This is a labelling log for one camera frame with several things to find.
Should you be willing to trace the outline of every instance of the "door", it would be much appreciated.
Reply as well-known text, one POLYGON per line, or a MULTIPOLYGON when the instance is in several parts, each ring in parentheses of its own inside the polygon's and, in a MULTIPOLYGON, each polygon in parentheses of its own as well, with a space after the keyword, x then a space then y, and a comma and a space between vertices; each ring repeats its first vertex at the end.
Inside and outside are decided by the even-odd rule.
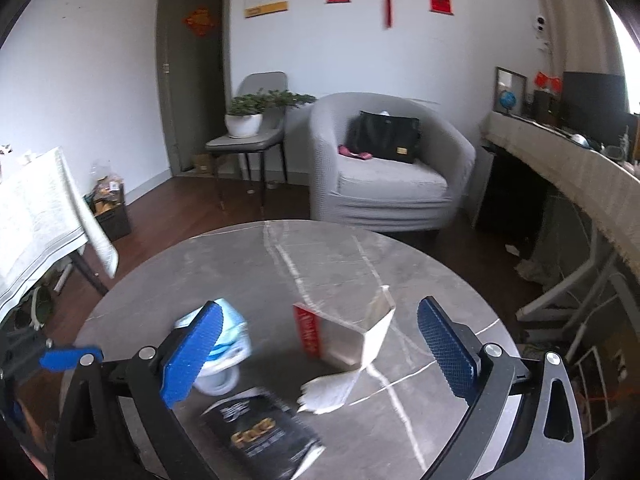
POLYGON ((158 0, 162 123, 172 173, 226 134, 223 0, 158 0))

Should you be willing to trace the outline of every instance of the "green plant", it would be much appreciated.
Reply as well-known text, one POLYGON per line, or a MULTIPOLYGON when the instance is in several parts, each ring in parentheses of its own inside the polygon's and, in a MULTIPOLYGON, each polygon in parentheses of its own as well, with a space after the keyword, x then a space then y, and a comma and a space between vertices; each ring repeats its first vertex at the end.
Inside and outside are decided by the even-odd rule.
POLYGON ((286 106, 298 108, 299 106, 315 103, 317 99, 309 94, 293 94, 288 90, 270 90, 267 94, 270 106, 286 106))
POLYGON ((229 115, 245 116, 263 113, 270 107, 298 108, 303 104, 315 103, 316 98, 309 94, 293 94, 288 90, 270 90, 257 94, 245 94, 231 99, 229 115))
POLYGON ((229 115, 245 116, 261 114, 268 106, 265 94, 245 94, 231 99, 229 115))

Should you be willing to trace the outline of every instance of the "metal bolt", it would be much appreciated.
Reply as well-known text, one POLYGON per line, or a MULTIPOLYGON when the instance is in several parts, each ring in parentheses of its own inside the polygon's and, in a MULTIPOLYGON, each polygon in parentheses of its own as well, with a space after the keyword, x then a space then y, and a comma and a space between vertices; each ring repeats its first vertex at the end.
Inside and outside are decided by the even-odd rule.
POLYGON ((153 348, 152 346, 145 346, 144 348, 140 349, 140 352, 138 352, 138 357, 140 357, 140 359, 144 359, 145 361, 149 361, 149 359, 153 359, 156 355, 156 349, 153 348))
POLYGON ((484 353, 491 357, 500 357, 502 355, 502 348, 493 343, 489 343, 484 346, 484 353))
POLYGON ((80 364, 82 366, 88 366, 91 363, 93 363, 95 360, 95 357, 93 354, 84 354, 81 358, 80 358, 80 364))
POLYGON ((562 359, 560 358, 560 356, 553 352, 549 352, 546 354, 546 360, 553 365, 559 365, 562 362, 562 359))

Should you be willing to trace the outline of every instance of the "black package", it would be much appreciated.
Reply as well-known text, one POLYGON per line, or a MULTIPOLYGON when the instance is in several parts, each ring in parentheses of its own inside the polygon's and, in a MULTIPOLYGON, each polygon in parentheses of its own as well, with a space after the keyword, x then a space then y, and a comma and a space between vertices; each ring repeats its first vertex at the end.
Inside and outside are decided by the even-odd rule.
POLYGON ((255 480, 293 480, 324 451, 293 410, 262 388, 220 400, 202 416, 255 480))

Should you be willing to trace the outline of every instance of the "door frame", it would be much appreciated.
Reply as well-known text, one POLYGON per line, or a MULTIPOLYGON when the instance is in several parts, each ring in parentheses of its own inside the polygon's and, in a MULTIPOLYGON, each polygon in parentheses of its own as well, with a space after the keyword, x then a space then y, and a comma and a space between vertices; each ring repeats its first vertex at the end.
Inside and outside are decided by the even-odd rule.
MULTIPOLYGON (((160 105, 160 117, 162 131, 164 133, 164 145, 169 159, 169 168, 172 176, 182 173, 180 169, 180 156, 178 154, 178 142, 175 133, 174 112, 172 109, 171 84, 169 81, 170 70, 168 65, 168 29, 167 13, 162 8, 162 1, 156 3, 156 71, 158 78, 158 101, 160 105)), ((229 17, 230 1, 223 0, 222 8, 222 71, 225 87, 225 101, 228 106, 232 97, 231 67, 229 54, 229 17)))

